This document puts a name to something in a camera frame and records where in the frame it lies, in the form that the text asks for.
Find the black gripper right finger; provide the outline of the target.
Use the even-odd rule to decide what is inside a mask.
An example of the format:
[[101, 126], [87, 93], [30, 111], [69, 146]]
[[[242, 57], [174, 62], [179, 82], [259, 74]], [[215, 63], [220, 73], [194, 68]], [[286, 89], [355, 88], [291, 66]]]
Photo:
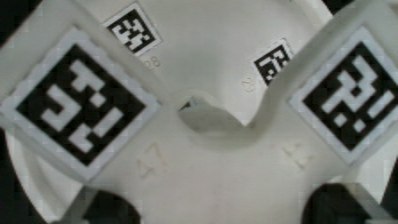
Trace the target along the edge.
[[366, 224], [391, 214], [359, 183], [327, 183], [311, 193], [300, 224]]

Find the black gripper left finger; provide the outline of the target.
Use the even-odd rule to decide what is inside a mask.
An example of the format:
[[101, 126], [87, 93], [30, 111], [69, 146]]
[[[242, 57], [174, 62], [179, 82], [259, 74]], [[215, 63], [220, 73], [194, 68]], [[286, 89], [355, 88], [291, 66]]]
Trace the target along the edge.
[[142, 224], [140, 214], [114, 193], [83, 186], [57, 224]]

